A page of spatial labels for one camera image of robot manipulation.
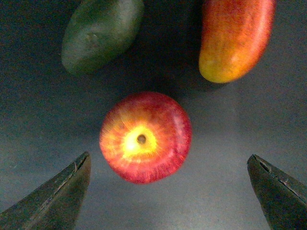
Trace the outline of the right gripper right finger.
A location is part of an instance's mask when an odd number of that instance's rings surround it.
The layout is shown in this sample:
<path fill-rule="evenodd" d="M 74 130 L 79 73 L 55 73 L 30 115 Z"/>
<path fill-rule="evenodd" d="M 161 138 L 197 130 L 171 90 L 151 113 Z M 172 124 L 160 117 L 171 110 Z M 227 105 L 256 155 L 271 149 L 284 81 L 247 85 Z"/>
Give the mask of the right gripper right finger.
<path fill-rule="evenodd" d="M 258 155 L 247 161 L 254 193 L 271 230 L 307 228 L 307 187 Z"/>

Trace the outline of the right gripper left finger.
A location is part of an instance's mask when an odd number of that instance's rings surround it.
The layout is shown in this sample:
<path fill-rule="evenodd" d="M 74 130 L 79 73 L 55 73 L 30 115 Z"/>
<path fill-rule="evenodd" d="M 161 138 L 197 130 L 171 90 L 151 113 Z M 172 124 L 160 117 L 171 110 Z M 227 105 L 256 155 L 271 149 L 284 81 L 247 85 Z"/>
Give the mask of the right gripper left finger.
<path fill-rule="evenodd" d="M 3 211 L 2 230 L 72 230 L 80 213 L 91 174 L 84 152 L 61 172 Z"/>

